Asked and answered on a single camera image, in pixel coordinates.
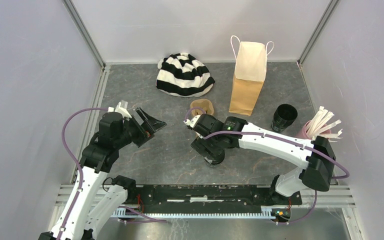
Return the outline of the brown cardboard cup carrier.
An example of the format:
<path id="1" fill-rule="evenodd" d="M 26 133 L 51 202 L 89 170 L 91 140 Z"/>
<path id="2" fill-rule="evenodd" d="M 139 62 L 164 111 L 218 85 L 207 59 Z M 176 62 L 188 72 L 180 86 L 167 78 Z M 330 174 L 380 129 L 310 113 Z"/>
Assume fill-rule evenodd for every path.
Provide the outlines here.
<path id="1" fill-rule="evenodd" d="M 195 120 L 197 123 L 201 119 L 201 115 L 209 114 L 213 116 L 215 114 L 215 109 L 210 100 L 206 98 L 196 99 L 190 103 L 189 112 L 186 114 L 186 117 L 192 122 Z"/>

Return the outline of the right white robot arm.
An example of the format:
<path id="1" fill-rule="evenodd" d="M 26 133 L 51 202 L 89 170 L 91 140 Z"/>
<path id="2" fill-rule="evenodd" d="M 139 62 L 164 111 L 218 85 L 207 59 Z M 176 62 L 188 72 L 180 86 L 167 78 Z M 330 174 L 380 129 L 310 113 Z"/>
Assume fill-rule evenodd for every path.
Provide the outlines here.
<path id="1" fill-rule="evenodd" d="M 208 114 L 186 119 L 184 124 L 197 135 L 191 147 L 210 165 L 223 162 L 226 149 L 254 150 L 295 165 L 295 169 L 274 178 L 268 196 L 275 204 L 305 188 L 319 192 L 330 189 L 336 156 L 327 138 L 285 136 L 241 118 L 228 117 L 221 122 Z"/>

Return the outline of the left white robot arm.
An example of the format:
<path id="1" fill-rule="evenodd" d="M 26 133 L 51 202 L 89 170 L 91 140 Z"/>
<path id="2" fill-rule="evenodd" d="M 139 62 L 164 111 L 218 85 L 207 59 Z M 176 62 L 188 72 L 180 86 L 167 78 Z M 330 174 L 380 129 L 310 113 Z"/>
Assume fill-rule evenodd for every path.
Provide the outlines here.
<path id="1" fill-rule="evenodd" d="M 95 240 L 103 226 L 122 205 L 137 198 L 136 181 L 117 176 L 96 206 L 92 206 L 120 149 L 130 144 L 141 147 L 167 124 L 140 107 L 135 109 L 142 123 L 120 104 L 109 107 L 98 124 L 98 131 L 83 149 L 80 160 L 75 159 L 77 178 L 62 214 L 51 230 L 40 234 L 41 240 Z"/>

